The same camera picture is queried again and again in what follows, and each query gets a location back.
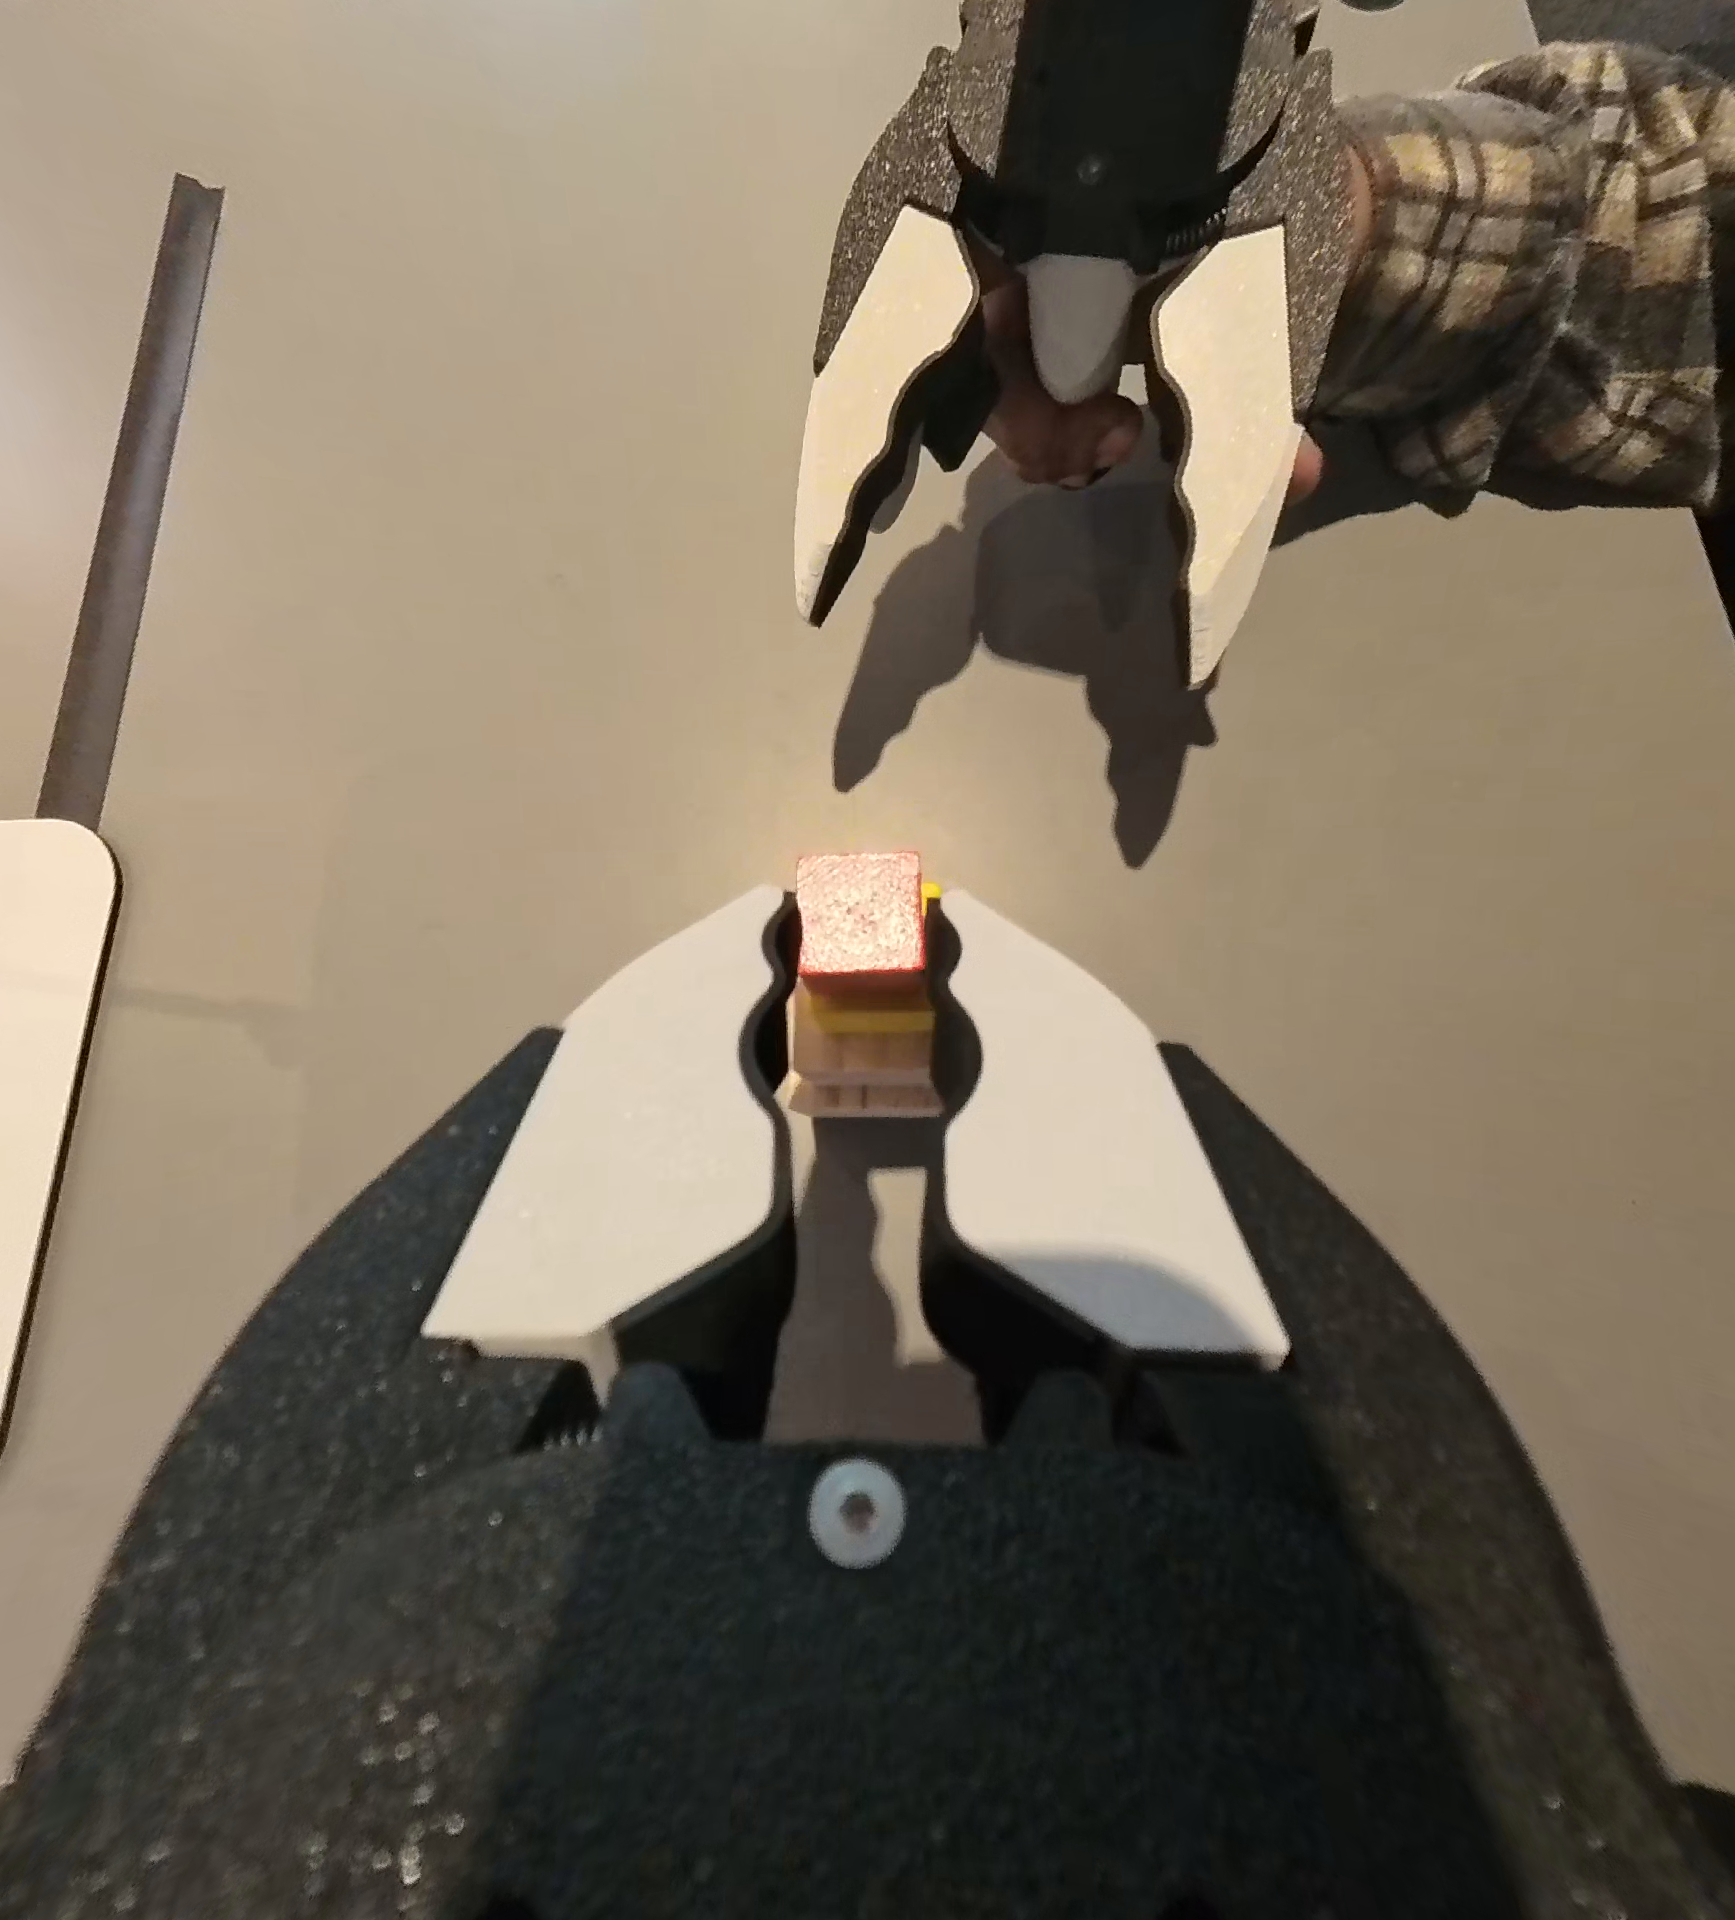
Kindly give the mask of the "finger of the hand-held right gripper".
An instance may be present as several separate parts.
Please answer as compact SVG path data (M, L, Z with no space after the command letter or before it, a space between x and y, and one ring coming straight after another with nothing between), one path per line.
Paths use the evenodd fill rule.
M903 205L819 362L803 420L791 565L797 612L831 615L923 464L957 470L1001 390L975 248L957 220Z
M1181 683L1215 683L1259 589L1295 467L1291 325L1279 222L1153 274L1137 325L1161 423L1177 549Z

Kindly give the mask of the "large natural wooden cube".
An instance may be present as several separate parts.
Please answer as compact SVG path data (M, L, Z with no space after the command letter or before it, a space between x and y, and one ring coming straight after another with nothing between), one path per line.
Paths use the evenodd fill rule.
M811 1121L937 1121L943 1101L927 1075L847 1078L791 1073L785 1107Z

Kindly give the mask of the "person's right hand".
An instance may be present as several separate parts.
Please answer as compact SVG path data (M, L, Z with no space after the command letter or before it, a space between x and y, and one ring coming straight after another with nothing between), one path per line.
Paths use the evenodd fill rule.
M1055 401L1041 385L1029 348L1023 279L985 262L981 345L995 396L983 437L1027 484L1083 491L1127 462L1143 434L1143 413L1119 395Z

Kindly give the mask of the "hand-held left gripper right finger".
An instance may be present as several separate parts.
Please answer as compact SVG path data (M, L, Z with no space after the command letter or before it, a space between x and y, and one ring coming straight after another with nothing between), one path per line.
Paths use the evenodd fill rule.
M1145 1023L963 888L925 1313L977 1374L1275 1374L1291 1341Z

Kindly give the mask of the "medium natural wooden cube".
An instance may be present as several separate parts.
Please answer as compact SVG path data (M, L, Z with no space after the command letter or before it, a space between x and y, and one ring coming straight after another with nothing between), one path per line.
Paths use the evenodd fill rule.
M819 1078L931 1081L935 1014L921 991L827 995L805 980L789 1002L789 1066Z

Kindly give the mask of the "small red wooden cube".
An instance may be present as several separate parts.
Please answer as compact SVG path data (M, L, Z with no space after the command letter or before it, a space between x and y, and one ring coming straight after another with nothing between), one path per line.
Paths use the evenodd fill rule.
M889 997L927 973L927 893L913 848L813 852L797 860L797 975L825 997Z

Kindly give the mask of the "yellow wooden cube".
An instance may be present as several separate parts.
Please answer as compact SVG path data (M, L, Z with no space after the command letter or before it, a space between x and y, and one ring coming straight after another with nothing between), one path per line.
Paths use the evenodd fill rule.
M943 891L917 880L863 895L835 885L799 888L799 969L809 1018L835 1036L923 1033L933 1018L927 931Z

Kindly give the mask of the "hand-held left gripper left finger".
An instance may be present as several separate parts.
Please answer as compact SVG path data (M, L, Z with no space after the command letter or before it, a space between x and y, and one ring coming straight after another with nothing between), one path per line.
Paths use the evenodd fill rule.
M421 1335L485 1359L727 1374L791 1295L779 1069L789 906L759 885L553 1039Z

